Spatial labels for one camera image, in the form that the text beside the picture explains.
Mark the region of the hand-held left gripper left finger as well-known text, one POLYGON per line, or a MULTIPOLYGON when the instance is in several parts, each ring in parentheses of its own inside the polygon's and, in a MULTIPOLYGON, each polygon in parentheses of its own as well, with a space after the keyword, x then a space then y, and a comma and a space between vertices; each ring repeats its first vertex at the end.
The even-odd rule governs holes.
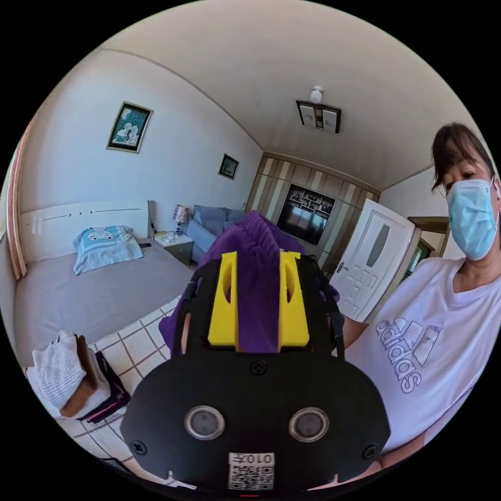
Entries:
POLYGON ((214 290, 208 343, 216 349, 239 350, 237 252, 224 253, 221 256, 214 290))

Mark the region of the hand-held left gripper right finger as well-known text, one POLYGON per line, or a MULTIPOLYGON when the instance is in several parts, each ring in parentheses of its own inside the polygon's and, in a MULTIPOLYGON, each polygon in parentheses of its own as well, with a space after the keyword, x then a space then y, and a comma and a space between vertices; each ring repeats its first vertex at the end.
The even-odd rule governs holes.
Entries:
POLYGON ((304 349, 309 343, 298 262, 301 254, 280 251, 278 351, 304 349))

